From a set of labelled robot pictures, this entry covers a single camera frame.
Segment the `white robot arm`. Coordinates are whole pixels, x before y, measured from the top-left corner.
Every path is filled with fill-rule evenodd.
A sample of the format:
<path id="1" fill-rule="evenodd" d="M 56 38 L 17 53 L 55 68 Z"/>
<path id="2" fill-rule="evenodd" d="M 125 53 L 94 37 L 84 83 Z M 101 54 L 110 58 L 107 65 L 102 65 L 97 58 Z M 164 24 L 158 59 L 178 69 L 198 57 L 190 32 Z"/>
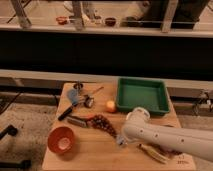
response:
<path id="1" fill-rule="evenodd" d="M 149 119 L 150 113 L 145 108 L 134 108 L 116 137 L 117 144 L 145 140 L 213 162 L 213 132 L 155 125 L 149 123 Z"/>

